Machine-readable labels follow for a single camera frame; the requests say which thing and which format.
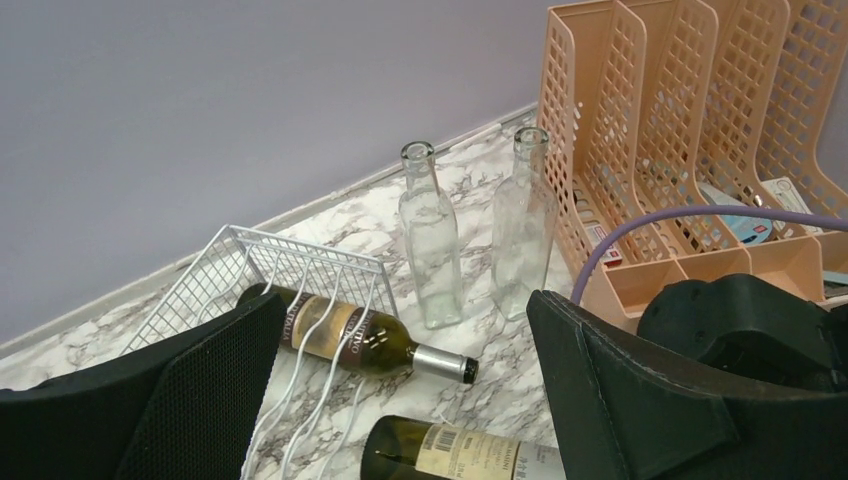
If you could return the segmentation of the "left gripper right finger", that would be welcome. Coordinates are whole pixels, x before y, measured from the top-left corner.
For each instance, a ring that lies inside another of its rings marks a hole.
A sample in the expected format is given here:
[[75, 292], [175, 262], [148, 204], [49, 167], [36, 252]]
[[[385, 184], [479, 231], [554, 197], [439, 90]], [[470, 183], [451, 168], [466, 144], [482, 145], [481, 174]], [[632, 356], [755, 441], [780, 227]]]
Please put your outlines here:
[[536, 290], [526, 306], [570, 479], [843, 479], [847, 397], [685, 358]]

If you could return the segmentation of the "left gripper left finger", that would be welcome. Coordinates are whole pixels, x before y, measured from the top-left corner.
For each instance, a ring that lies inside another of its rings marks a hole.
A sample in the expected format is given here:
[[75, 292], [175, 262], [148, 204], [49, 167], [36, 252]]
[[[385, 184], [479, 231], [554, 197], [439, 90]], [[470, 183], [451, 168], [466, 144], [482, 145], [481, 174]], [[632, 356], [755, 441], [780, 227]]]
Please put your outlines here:
[[5, 479], [236, 479], [286, 310], [274, 293], [104, 363], [1, 393]]

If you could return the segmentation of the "silver-neck green wine bottle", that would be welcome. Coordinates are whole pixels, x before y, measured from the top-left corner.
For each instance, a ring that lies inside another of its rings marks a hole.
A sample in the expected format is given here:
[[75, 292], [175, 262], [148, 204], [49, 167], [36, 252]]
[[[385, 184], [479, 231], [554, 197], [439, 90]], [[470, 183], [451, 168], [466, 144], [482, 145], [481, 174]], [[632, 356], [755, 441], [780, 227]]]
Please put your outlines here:
[[237, 304], [270, 292], [283, 299], [280, 344], [291, 352], [336, 360], [340, 368], [374, 379], [412, 371], [462, 384], [477, 379], [476, 359], [413, 340], [400, 320], [379, 310], [266, 283], [248, 287]]

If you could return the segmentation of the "dark-neck green wine bottle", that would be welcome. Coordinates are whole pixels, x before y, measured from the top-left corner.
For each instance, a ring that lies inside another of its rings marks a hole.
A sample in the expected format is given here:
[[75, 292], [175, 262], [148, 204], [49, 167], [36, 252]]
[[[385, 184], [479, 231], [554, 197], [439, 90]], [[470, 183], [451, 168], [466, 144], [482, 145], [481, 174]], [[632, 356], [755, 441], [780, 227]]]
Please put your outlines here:
[[374, 424], [367, 437], [360, 477], [558, 480], [566, 474], [555, 447], [386, 415]]

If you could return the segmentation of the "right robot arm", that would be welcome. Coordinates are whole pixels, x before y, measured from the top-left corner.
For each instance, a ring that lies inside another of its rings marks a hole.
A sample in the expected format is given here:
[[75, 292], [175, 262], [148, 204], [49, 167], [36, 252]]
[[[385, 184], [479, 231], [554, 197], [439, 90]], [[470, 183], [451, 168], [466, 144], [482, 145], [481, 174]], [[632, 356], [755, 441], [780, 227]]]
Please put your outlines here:
[[750, 274], [665, 286], [639, 337], [710, 367], [828, 393], [847, 389], [847, 309], [826, 310]]

